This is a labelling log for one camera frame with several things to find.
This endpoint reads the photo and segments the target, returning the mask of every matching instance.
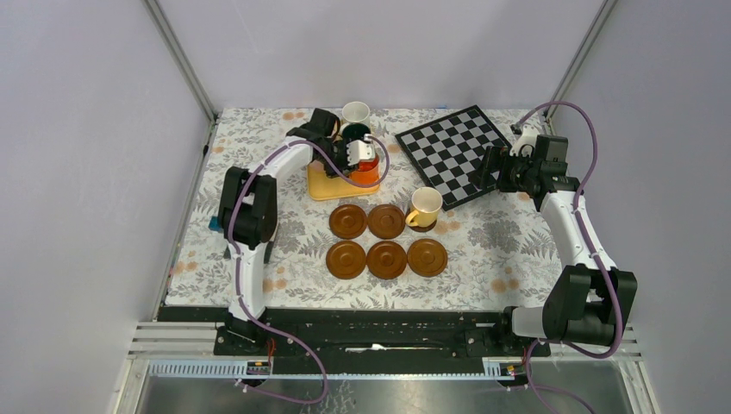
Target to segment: table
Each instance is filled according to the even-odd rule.
[[[430,232],[410,229],[395,239],[404,249],[420,238],[441,242],[449,264],[427,279],[410,269],[381,280],[367,269],[356,279],[339,280],[325,266],[325,253],[339,239],[328,217],[341,204],[367,213],[378,204],[404,207],[424,186],[394,134],[444,116],[452,110],[374,110],[373,134],[388,148],[391,169],[371,196],[316,202],[307,193],[305,170],[278,183],[279,228],[265,268],[267,306],[405,310],[501,311],[505,306],[541,305],[559,277],[561,265],[547,224],[524,193],[492,192],[440,213]],[[500,131],[514,141],[509,125],[526,110],[486,110]],[[233,295],[232,263],[223,257],[223,234],[209,230],[218,214],[223,177],[231,166],[262,160],[284,134],[309,119],[311,110],[226,109],[217,125],[193,211],[177,261],[171,269],[166,305],[228,306]],[[540,126],[534,117],[529,124]],[[354,239],[366,252],[379,241],[366,231]]]

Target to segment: cup handle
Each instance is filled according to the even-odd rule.
[[[416,226],[416,216],[418,216],[419,210],[413,210],[406,216],[406,225],[409,227]]]

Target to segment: yellow cup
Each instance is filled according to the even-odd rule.
[[[432,187],[422,187],[411,196],[411,212],[406,216],[410,227],[428,227],[434,224],[441,209],[441,194]]]

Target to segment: yellow tray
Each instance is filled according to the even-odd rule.
[[[315,201],[366,196],[374,194],[380,186],[360,188],[346,183],[340,177],[329,179],[325,175],[325,168],[320,161],[315,161],[307,166],[307,192]]]

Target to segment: gray wall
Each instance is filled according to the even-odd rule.
[[[504,109],[551,97],[602,0],[161,3],[219,109]]]
[[[731,2],[620,1],[568,99],[597,124],[587,185],[604,246],[639,283],[632,320],[664,413],[727,412]],[[583,120],[561,110],[574,174]]]
[[[140,1],[6,1],[0,56],[0,412],[104,412],[207,125]]]

